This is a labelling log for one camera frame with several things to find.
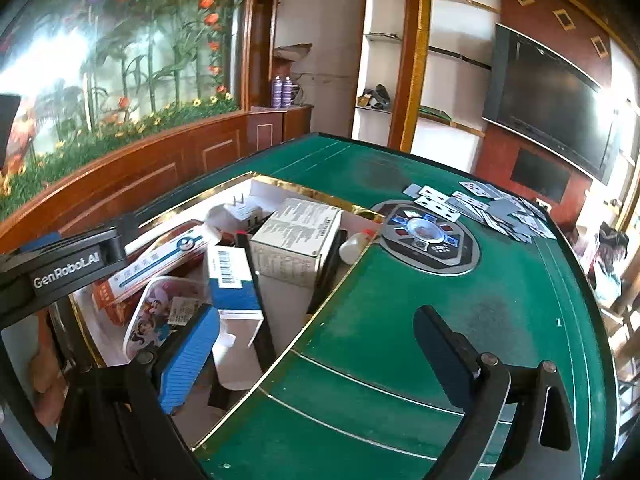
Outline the clear cartoon plastic case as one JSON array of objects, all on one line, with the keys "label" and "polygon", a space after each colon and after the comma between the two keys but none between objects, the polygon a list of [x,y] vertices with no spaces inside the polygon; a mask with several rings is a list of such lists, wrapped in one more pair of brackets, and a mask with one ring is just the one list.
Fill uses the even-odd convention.
[{"label": "clear cartoon plastic case", "polygon": [[207,301],[208,286],[203,282],[174,276],[152,278],[125,333],[122,351],[126,358],[132,360],[147,346],[160,348]]}]

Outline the blue white barcode medicine box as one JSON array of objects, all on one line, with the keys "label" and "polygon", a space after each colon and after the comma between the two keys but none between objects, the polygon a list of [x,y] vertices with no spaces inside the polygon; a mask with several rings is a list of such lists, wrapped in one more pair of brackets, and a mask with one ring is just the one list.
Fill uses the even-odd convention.
[{"label": "blue white barcode medicine box", "polygon": [[250,268],[241,247],[209,245],[206,250],[210,296],[224,330],[248,348],[262,325]]}]

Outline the long white blue medicine box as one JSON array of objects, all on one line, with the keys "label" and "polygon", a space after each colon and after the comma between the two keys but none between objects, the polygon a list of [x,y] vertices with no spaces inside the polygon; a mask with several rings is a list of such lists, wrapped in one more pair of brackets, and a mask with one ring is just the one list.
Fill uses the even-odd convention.
[{"label": "long white blue medicine box", "polygon": [[201,255],[207,243],[207,236],[201,226],[175,236],[111,276],[101,289],[101,297],[107,304],[127,299],[148,284],[154,276],[164,275]]}]

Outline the white printed medicine box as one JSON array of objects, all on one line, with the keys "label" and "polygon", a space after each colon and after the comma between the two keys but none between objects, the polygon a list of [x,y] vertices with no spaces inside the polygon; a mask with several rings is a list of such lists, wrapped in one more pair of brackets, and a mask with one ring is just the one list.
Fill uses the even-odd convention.
[{"label": "white printed medicine box", "polygon": [[314,288],[341,224],[340,208],[289,197],[250,239],[260,275]]}]

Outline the black stick with red tip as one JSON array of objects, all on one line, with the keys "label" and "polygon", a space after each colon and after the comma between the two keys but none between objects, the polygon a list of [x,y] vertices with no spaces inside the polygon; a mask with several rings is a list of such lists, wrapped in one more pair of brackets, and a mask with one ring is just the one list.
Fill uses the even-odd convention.
[{"label": "black stick with red tip", "polygon": [[262,325],[258,328],[258,332],[254,338],[254,347],[260,369],[265,373],[268,368],[276,360],[276,349],[274,348],[268,316],[265,309],[264,300],[262,300],[262,292],[259,287],[258,275],[255,270],[252,253],[250,252],[250,239],[247,232],[238,231],[235,234],[236,244],[241,247],[246,255],[248,267],[250,268],[250,277],[257,298],[257,303],[262,312]]}]

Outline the small white dropper bottle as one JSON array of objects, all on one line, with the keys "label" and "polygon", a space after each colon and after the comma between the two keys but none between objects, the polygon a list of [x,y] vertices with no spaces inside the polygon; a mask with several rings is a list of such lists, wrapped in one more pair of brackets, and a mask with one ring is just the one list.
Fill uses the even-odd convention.
[{"label": "small white dropper bottle", "polygon": [[352,266],[370,244],[370,241],[375,238],[375,235],[374,231],[366,229],[347,237],[338,250],[341,260]]}]

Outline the white gold-rimmed storage box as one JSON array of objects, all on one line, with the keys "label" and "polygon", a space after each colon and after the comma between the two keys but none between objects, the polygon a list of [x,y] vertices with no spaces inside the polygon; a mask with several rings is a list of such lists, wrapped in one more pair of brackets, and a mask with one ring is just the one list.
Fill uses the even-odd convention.
[{"label": "white gold-rimmed storage box", "polygon": [[381,223],[367,208],[248,172],[150,220],[126,268],[70,304],[103,366],[163,347],[196,310],[214,308],[200,357],[160,386],[163,409],[195,446],[288,348]]}]

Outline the pile of clothes on cabinet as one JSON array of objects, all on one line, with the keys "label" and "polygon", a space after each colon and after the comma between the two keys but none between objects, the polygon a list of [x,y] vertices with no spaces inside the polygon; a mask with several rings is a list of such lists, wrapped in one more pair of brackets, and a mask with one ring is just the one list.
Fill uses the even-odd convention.
[{"label": "pile of clothes on cabinet", "polygon": [[622,263],[628,256],[629,237],[622,231],[602,222],[594,253],[587,273],[594,296],[603,307],[611,307],[622,293]]}]

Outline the white power adapter plug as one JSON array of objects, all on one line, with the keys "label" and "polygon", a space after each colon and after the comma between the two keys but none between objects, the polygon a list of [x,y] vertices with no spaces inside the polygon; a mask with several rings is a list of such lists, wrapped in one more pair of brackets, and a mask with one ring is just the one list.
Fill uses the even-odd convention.
[{"label": "white power adapter plug", "polygon": [[224,204],[224,210],[230,214],[238,231],[248,231],[260,225],[264,218],[262,207],[257,205],[250,196],[234,198],[231,204]]}]

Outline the round mahjong table control panel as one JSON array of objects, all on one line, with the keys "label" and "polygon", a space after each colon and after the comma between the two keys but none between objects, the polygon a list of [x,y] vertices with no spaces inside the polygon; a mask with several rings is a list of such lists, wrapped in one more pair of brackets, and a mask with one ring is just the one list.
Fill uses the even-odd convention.
[{"label": "round mahjong table control panel", "polygon": [[378,244],[416,270],[458,276],[480,263],[480,245],[461,222],[408,200],[384,200],[373,210],[384,217]]}]

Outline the scattered playing cards pile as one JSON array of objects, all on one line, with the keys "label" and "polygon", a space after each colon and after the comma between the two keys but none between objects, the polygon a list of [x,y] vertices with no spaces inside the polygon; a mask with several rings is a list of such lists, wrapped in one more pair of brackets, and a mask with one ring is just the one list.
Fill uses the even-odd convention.
[{"label": "scattered playing cards pile", "polygon": [[527,200],[480,181],[462,181],[459,185],[461,190],[450,194],[427,184],[415,183],[409,184],[402,192],[412,198],[416,206],[449,222],[465,217],[527,244],[534,237],[556,239],[548,227],[546,216]]}]

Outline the left purple spray bottle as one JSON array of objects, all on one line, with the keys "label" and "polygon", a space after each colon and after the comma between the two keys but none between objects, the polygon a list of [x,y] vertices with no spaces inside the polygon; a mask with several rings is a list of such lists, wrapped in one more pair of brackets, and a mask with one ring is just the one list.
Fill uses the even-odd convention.
[{"label": "left purple spray bottle", "polygon": [[276,110],[282,107],[282,88],[282,78],[275,76],[271,83],[271,107]]}]

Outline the purple spray bottle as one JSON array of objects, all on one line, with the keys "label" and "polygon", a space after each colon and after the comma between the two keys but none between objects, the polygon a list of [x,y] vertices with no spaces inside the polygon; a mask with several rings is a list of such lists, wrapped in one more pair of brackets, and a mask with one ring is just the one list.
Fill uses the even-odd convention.
[{"label": "purple spray bottle", "polygon": [[282,80],[281,104],[283,108],[289,108],[293,102],[293,81],[290,76]]},{"label": "purple spray bottle", "polygon": [[282,88],[282,78],[275,76],[271,83],[271,107],[276,110],[282,107]]}]

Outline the right purple spray bottle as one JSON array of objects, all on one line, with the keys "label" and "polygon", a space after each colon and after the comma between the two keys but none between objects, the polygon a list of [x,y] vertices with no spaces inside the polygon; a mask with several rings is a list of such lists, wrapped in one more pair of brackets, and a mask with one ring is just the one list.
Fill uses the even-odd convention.
[{"label": "right purple spray bottle", "polygon": [[282,80],[281,104],[283,108],[289,108],[293,102],[293,81],[290,76]]}]

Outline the dark items on shelf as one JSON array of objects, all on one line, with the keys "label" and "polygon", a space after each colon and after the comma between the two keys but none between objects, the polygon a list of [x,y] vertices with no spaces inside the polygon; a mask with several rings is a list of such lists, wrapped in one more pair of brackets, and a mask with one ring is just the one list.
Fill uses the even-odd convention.
[{"label": "dark items on shelf", "polygon": [[357,98],[357,105],[374,110],[390,110],[392,100],[384,84],[377,84],[374,88],[365,88]]}]

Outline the black wall panel under television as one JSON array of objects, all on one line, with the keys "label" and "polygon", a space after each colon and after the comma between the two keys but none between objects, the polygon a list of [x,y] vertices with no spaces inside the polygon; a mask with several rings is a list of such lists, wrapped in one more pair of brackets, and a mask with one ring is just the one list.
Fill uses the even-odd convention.
[{"label": "black wall panel under television", "polygon": [[561,203],[570,182],[570,173],[555,162],[521,148],[514,162],[511,180],[552,202]]}]

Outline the wall-mounted black television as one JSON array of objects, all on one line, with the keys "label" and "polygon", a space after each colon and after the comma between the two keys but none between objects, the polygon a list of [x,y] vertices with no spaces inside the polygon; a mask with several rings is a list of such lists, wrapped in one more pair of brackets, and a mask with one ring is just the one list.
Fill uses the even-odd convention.
[{"label": "wall-mounted black television", "polygon": [[603,184],[620,135],[605,88],[567,58],[498,24],[483,119],[541,145]]}]

